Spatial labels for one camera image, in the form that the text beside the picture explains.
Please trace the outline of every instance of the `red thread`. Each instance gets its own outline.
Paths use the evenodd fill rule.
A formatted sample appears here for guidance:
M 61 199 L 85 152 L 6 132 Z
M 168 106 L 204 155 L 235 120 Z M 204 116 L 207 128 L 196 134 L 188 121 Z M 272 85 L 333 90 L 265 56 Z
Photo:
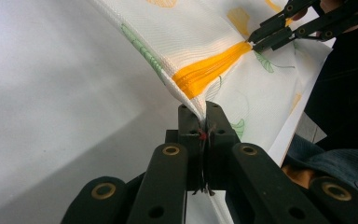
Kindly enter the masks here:
M 200 140 L 201 141 L 205 141 L 208 138 L 206 132 L 203 131 L 202 129 L 199 129 L 199 133 L 200 133 Z

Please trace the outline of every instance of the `bolt hole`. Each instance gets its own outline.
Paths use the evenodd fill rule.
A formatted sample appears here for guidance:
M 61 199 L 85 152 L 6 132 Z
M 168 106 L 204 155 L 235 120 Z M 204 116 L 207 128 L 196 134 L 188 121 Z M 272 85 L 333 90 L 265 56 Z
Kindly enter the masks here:
M 297 219 L 304 219 L 305 218 L 305 214 L 304 212 L 299 209 L 299 208 L 296 208 L 296 207 L 292 207 L 289 209 L 289 214 L 292 216 L 292 217 L 295 217 Z
M 326 33 L 325 33 L 325 36 L 327 36 L 327 37 L 330 37 L 330 36 L 332 36 L 333 35 L 333 32 L 331 32 L 331 31 L 327 31 Z
M 165 151 L 168 153 L 173 153 L 176 151 L 176 149 L 174 147 L 168 147 Z
M 250 155 L 250 156 L 257 154 L 257 150 L 252 147 L 242 147 L 241 150 L 243 153 Z
M 101 186 L 100 188 L 97 189 L 97 194 L 98 195 L 108 194 L 111 189 L 112 188 L 110 186 Z
M 344 197 L 345 196 L 344 191 L 342 191 L 341 189 L 332 187 L 329 190 L 330 190 L 330 192 L 332 192 L 334 195 L 337 195 L 338 197 Z
M 149 216 L 151 218 L 159 218 L 162 217 L 163 215 L 164 215 L 164 208 L 162 208 L 161 206 L 156 206 L 149 210 Z

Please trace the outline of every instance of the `printed pattern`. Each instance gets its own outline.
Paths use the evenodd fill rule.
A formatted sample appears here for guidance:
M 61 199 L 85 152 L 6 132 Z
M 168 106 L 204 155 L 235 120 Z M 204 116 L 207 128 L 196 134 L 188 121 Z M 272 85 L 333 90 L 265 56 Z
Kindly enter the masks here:
M 159 7 L 174 7 L 176 0 L 146 0 L 148 3 L 157 5 Z
M 298 104 L 298 101 L 301 100 L 301 94 L 296 93 L 295 99 L 293 100 L 292 108 L 290 109 L 290 113 L 295 109 L 296 105 Z
M 292 22 L 293 22 L 292 18 L 286 19 L 286 24 L 284 26 L 285 27 L 289 26 L 290 24 L 292 24 Z
M 272 10 L 274 10 L 275 12 L 280 12 L 280 11 L 282 11 L 282 9 L 281 9 L 279 6 L 275 5 L 271 0 L 266 0 L 266 3 L 267 3 L 267 5 L 268 5 L 270 8 L 272 8 Z
M 241 34 L 249 35 L 248 20 L 250 17 L 243 8 L 232 8 L 228 12 L 227 17 Z
M 236 124 L 230 123 L 230 125 L 231 125 L 231 128 L 234 129 L 234 131 L 237 134 L 237 136 L 240 139 L 242 139 L 243 133 L 245 131 L 245 120 L 240 119 L 240 121 L 238 121 L 238 123 L 236 123 Z
M 123 32 L 124 36 L 127 37 L 127 39 L 130 40 L 132 45 L 144 56 L 146 61 L 152 66 L 153 70 L 157 73 L 159 79 L 162 83 L 164 83 L 162 79 L 162 67 L 158 63 L 158 61 L 155 59 L 155 57 L 145 48 L 145 46 L 139 41 L 136 36 L 125 26 L 124 24 L 121 25 L 121 31 Z
M 295 68 L 294 66 L 278 66 L 276 64 L 271 63 L 268 59 L 266 59 L 263 55 L 257 53 L 256 51 L 254 51 L 254 53 L 257 60 L 269 73 L 274 73 L 274 69 L 272 68 L 272 66 L 280 67 L 280 68 Z

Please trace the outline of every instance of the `denim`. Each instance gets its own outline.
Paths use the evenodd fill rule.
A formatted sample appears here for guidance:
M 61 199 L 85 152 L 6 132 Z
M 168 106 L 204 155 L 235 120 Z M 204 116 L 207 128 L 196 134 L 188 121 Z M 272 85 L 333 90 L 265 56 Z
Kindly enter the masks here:
M 295 135 L 283 164 L 328 174 L 358 190 L 358 149 L 324 151 Z

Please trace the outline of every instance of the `white fabric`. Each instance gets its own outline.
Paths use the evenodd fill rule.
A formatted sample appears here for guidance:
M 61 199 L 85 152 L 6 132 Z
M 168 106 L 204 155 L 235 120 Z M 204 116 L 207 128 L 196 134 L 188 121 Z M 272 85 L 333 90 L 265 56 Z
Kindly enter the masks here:
M 249 36 L 237 31 L 227 14 L 231 9 L 244 11 L 249 16 L 246 26 L 250 34 L 260 22 L 277 13 L 269 7 L 268 0 L 93 1 L 118 28 L 123 30 L 124 25 L 129 29 L 134 36 L 129 40 L 135 47 L 134 39 L 142 43 L 144 50 L 156 59 L 158 69 L 155 70 L 167 89 L 199 120 L 205 119 L 205 100 L 218 103 L 241 141 L 259 145 L 266 151 L 274 144 L 304 90 L 313 84 L 330 52 L 325 45 L 312 41 L 294 41 L 262 55 L 250 51 L 203 93 L 188 99 L 172 81 L 172 76 L 187 65 L 245 41 Z M 161 3 L 170 7 L 159 7 Z M 285 1 L 271 3 L 277 8 L 285 5 Z M 233 16 L 238 20 L 244 18 L 243 13 Z M 224 192 L 218 192 L 211 200 L 220 222 L 231 223 Z

